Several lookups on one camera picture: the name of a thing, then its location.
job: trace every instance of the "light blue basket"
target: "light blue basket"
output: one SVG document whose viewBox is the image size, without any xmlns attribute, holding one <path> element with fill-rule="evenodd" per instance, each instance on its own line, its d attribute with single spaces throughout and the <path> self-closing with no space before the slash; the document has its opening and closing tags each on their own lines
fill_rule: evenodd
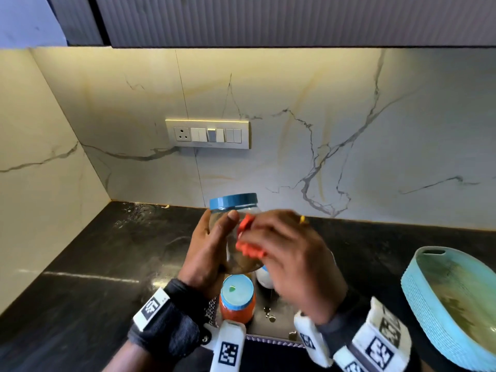
<svg viewBox="0 0 496 372">
<path fill-rule="evenodd" d="M 496 371 L 496 274 L 441 246 L 418 249 L 401 278 L 408 304 L 431 343 L 460 367 Z"/>
</svg>

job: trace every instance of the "white switch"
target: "white switch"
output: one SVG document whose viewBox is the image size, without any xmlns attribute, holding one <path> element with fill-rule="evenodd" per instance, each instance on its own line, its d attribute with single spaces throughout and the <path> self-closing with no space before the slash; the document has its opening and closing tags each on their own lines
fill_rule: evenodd
<svg viewBox="0 0 496 372">
<path fill-rule="evenodd" d="M 226 142 L 234 142 L 234 129 L 226 129 Z"/>
<path fill-rule="evenodd" d="M 198 137 L 200 142 L 207 142 L 207 129 L 198 128 Z"/>
<path fill-rule="evenodd" d="M 208 142 L 217 142 L 217 131 L 215 128 L 208 128 Z"/>
<path fill-rule="evenodd" d="M 224 142 L 224 129 L 217 128 L 216 132 L 217 132 L 217 142 Z"/>
<path fill-rule="evenodd" d="M 200 141 L 200 135 L 198 134 L 198 130 L 200 128 L 190 128 L 190 131 L 191 131 L 191 141 L 195 142 L 195 141 Z"/>
<path fill-rule="evenodd" d="M 233 129 L 234 131 L 234 142 L 241 143 L 241 129 Z"/>
</svg>

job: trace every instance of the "black countertop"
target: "black countertop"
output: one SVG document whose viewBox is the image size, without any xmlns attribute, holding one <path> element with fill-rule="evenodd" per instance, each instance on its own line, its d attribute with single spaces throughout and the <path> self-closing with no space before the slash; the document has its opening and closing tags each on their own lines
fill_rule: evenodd
<svg viewBox="0 0 496 372">
<path fill-rule="evenodd" d="M 0 370 L 101 370 L 124 342 L 133 314 L 181 268 L 202 213 L 111 202 L 0 316 Z M 437 371 L 462 370 L 430 344 L 399 280 L 415 250 L 425 245 L 465 251 L 495 269 L 496 232 L 325 218 L 310 223 L 347 281 L 378 297 L 409 327 L 426 362 Z M 285 352 L 283 346 L 247 341 L 242 369 L 299 370 L 302 363 L 305 370 L 319 369 L 305 350 Z"/>
</svg>

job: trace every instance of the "marble wall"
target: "marble wall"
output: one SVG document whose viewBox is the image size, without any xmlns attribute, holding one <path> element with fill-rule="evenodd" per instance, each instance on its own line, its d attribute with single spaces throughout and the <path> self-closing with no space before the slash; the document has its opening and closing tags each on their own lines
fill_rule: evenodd
<svg viewBox="0 0 496 372">
<path fill-rule="evenodd" d="M 496 228 L 494 49 L 49 48 L 34 57 L 112 199 Z M 165 118 L 251 121 L 173 148 Z"/>
<path fill-rule="evenodd" d="M 0 313 L 109 202 L 28 50 L 0 50 Z"/>
</svg>

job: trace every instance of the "power socket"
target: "power socket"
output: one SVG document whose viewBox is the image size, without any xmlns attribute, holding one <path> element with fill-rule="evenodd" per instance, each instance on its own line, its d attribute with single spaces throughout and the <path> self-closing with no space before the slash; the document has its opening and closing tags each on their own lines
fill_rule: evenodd
<svg viewBox="0 0 496 372">
<path fill-rule="evenodd" d="M 191 134 L 189 134 L 189 128 L 177 128 L 174 127 L 174 133 L 176 135 L 176 141 L 191 141 Z"/>
</svg>

